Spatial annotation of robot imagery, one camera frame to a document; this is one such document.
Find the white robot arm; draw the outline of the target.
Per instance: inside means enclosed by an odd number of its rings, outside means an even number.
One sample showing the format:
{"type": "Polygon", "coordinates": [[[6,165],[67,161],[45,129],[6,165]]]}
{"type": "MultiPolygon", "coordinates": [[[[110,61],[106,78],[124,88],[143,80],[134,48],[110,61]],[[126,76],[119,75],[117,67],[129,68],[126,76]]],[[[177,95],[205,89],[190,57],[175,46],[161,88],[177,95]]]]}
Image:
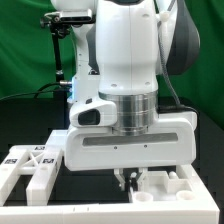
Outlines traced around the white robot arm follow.
{"type": "Polygon", "coordinates": [[[64,162],[71,171],[190,164],[197,114],[160,108],[157,78],[184,72],[200,41],[184,0],[51,0],[77,37],[64,162]]]}

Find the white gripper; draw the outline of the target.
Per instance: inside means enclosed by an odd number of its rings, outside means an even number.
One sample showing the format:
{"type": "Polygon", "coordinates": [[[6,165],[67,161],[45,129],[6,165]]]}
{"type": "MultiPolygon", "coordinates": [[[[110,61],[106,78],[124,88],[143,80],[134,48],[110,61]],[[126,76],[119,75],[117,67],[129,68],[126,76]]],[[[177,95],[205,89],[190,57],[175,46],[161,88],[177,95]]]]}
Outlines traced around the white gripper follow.
{"type": "Polygon", "coordinates": [[[118,136],[110,127],[73,127],[65,144],[65,166],[71,171],[115,169],[122,191],[128,191],[123,168],[139,168],[134,191],[144,189],[147,168],[191,164],[196,158],[197,114],[160,114],[144,135],[118,136]]]}

